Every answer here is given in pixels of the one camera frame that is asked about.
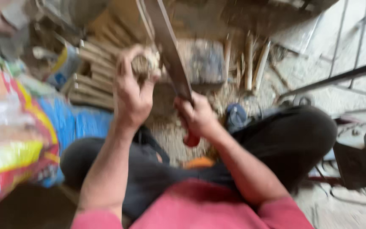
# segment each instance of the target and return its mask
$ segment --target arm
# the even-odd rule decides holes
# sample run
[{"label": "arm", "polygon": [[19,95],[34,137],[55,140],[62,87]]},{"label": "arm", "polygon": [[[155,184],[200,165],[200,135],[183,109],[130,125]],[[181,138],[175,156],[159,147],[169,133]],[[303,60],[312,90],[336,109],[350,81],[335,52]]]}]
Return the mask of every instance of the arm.
[{"label": "arm", "polygon": [[128,179],[129,148],[139,126],[149,116],[152,93],[158,76],[140,87],[133,76],[131,61],[144,50],[136,46],[120,55],[114,76],[114,114],[105,143],[90,168],[80,193],[79,211],[107,209],[121,219]]},{"label": "arm", "polygon": [[194,107],[188,101],[175,99],[183,126],[216,147],[246,201],[260,206],[266,201],[290,196],[264,163],[242,148],[216,118],[210,118],[214,113],[206,97],[193,93],[193,101]]}]

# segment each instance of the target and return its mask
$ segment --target plastic bag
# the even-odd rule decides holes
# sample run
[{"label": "plastic bag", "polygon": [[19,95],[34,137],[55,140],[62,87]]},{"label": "plastic bag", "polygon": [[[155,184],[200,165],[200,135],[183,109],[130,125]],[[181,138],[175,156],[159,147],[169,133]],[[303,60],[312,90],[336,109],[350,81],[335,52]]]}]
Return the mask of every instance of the plastic bag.
[{"label": "plastic bag", "polygon": [[58,141],[48,117],[24,88],[0,71],[0,200],[15,186],[58,167]]}]

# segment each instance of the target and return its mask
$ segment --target person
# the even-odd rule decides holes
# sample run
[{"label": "person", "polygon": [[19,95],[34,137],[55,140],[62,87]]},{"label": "person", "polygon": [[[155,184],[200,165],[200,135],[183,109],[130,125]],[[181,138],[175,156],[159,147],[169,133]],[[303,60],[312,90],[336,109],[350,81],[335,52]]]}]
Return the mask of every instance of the person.
[{"label": "person", "polygon": [[140,87],[130,66],[144,52],[125,51],[114,77],[118,113],[105,139],[85,138],[65,150],[66,182],[81,187],[72,228],[312,228],[292,200],[293,190],[332,148],[336,126],[311,106],[282,109],[228,133],[206,97],[176,98],[182,125],[205,138],[222,163],[180,169],[141,127],[152,107],[158,76]]}]

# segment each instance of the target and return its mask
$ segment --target metal frame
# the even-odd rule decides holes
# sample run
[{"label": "metal frame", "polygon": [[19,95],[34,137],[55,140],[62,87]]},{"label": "metal frame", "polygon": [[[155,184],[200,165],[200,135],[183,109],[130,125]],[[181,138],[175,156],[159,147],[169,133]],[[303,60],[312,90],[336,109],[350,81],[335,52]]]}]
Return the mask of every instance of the metal frame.
[{"label": "metal frame", "polygon": [[343,24],[344,24],[344,19],[345,19],[345,14],[348,8],[348,0],[345,0],[344,2],[344,9],[341,15],[341,22],[340,22],[340,28],[338,30],[338,34],[337,34],[337,40],[335,43],[335,49],[334,49],[334,56],[333,59],[331,60],[331,68],[330,68],[330,74],[329,77],[325,80],[322,81],[318,81],[316,83],[298,88],[296,90],[293,91],[289,91],[286,93],[283,93],[282,95],[279,96],[279,100],[282,100],[284,97],[290,96],[290,95],[296,95],[296,94],[300,94],[300,93],[304,93],[310,90],[314,90],[314,89],[318,89],[318,88],[322,88],[325,86],[329,86],[329,85],[336,85],[338,83],[344,82],[344,81],[348,81],[351,80],[351,83],[348,87],[344,87],[341,85],[337,85],[338,88],[341,89],[345,89],[345,90],[349,90],[349,91],[353,91],[355,93],[360,93],[360,94],[364,94],[366,95],[365,91],[361,91],[361,90],[357,90],[354,89],[354,79],[357,79],[359,77],[363,77],[366,76],[366,65],[362,66],[360,68],[357,68],[358,66],[358,61],[359,61],[359,56],[361,54],[361,47],[362,47],[362,40],[363,40],[363,36],[365,34],[365,26],[366,26],[366,8],[365,8],[365,16],[363,19],[360,20],[359,25],[361,26],[361,33],[359,36],[359,43],[358,43],[358,50],[357,50],[357,55],[355,56],[355,64],[354,64],[354,69],[336,76],[332,76],[333,74],[333,70],[334,70],[334,62],[336,60],[336,55],[338,52],[338,48],[340,45],[340,38],[341,38],[341,32],[342,32],[342,28],[343,28]]}]

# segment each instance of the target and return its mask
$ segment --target red shirt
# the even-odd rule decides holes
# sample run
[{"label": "red shirt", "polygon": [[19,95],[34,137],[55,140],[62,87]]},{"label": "red shirt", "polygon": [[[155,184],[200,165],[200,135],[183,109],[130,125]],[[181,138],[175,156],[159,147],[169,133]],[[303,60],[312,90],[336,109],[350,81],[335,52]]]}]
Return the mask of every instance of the red shirt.
[{"label": "red shirt", "polygon": [[[78,214],[72,229],[122,229],[109,211]],[[132,224],[130,229],[313,229],[296,203],[283,198],[253,211],[232,190],[199,180],[186,180],[168,188]]]}]

